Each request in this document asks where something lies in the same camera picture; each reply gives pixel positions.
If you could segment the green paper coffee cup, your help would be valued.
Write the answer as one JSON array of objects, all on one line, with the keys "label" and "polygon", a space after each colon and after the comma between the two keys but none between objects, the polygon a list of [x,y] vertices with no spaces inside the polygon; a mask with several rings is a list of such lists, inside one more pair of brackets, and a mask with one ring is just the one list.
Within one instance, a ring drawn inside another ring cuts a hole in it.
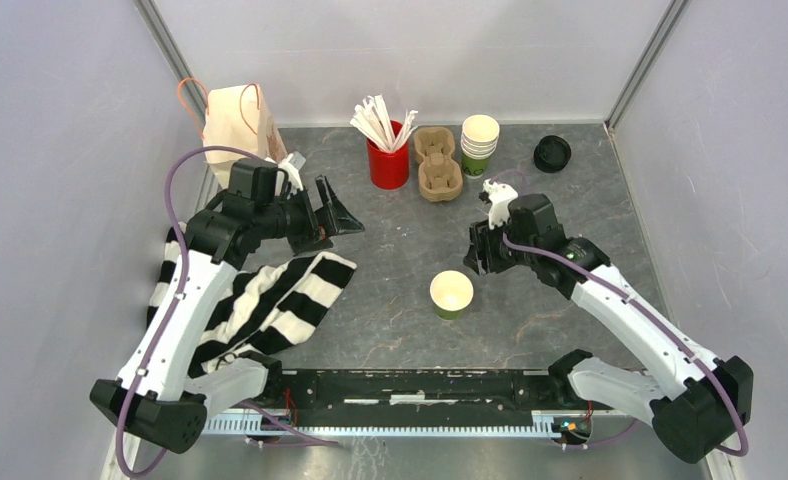
[{"label": "green paper coffee cup", "polygon": [[470,305],[474,288],[465,274],[446,270],[432,279],[429,293],[436,315],[442,320],[456,320]]}]

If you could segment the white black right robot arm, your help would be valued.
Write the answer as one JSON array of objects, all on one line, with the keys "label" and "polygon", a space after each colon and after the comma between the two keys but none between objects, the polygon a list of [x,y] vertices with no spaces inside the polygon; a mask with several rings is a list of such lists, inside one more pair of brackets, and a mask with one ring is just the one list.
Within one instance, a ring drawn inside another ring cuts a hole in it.
[{"label": "white black right robot arm", "polygon": [[561,408],[580,401],[616,409],[651,427],[678,459],[710,452],[744,457],[754,373],[740,357],[721,359],[643,298],[592,241],[569,237],[544,194],[485,182],[485,220],[469,229],[463,263],[479,275],[527,267],[538,280],[604,325],[643,365],[630,371],[574,350],[549,368],[547,392]]}]

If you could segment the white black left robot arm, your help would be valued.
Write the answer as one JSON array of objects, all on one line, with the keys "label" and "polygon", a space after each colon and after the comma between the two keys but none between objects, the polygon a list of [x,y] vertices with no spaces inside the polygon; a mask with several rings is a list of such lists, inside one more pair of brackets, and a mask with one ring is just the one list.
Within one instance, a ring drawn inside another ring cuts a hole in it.
[{"label": "white black left robot arm", "polygon": [[363,224],[324,176],[314,207],[289,164],[242,158],[228,186],[178,228],[164,294],[135,353],[91,402],[125,432],[181,454],[208,419],[248,399],[276,405],[276,353],[307,341],[356,266],[332,252]]}]

